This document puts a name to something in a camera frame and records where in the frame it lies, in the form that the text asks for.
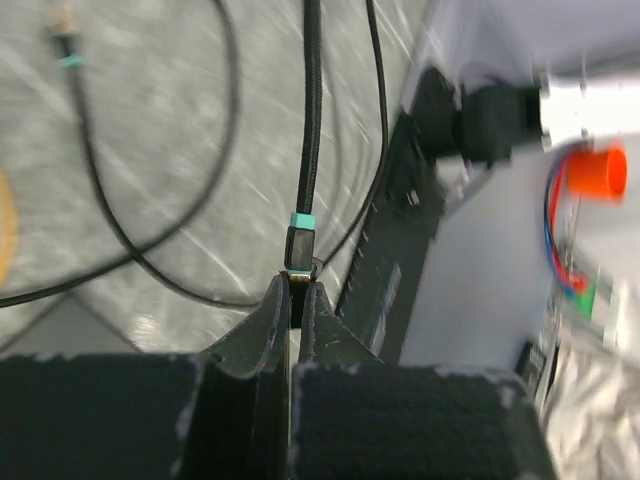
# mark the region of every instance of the green connector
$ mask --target green connector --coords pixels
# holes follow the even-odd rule
[[[587,290],[582,294],[576,294],[573,300],[576,309],[589,320],[591,320],[591,313],[593,312],[593,302],[595,298],[596,287],[595,285],[589,284]]]
[[[82,55],[78,55],[77,53],[71,54],[68,57],[58,60],[58,65],[60,65],[60,68],[78,67],[83,63],[84,58],[82,57]]]

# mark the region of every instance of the red wire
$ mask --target red wire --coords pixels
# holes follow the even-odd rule
[[[566,162],[560,167],[558,175],[556,175],[555,183],[553,184],[553,191],[551,193],[551,202],[549,204],[549,223],[551,228],[551,234],[555,231],[556,224],[556,215],[558,213],[558,200],[560,199],[560,191],[562,187],[562,182],[564,180],[564,171],[566,169]],[[571,285],[574,289],[578,290],[578,292],[582,292],[586,288],[586,281],[582,276],[574,276],[568,273],[562,262],[560,261],[560,257],[558,256],[558,252],[554,250],[553,252],[553,262],[556,266],[558,274],[560,276],[560,280],[567,284]]]

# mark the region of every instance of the orange object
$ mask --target orange object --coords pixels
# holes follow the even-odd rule
[[[621,147],[571,153],[567,186],[576,195],[621,202],[627,188],[627,155]]]

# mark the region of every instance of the cable connector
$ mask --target cable connector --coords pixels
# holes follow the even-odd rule
[[[80,33],[75,8],[71,2],[48,7],[47,18],[51,35],[54,37],[72,37]]]
[[[84,63],[82,55],[77,53],[76,37],[80,33],[76,21],[75,9],[71,2],[51,6],[47,9],[51,36],[60,44],[61,68],[78,67]]]
[[[284,266],[292,280],[310,281],[313,273],[313,247],[316,220],[313,215],[294,213],[287,229]]]
[[[540,122],[545,150],[640,133],[640,78],[611,75],[593,80],[543,79]]]

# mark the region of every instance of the black clamp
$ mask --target black clamp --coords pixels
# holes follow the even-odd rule
[[[459,109],[455,93],[437,69],[422,75],[411,117],[428,159],[460,154],[490,166],[542,137],[539,87],[487,85],[463,95]]]

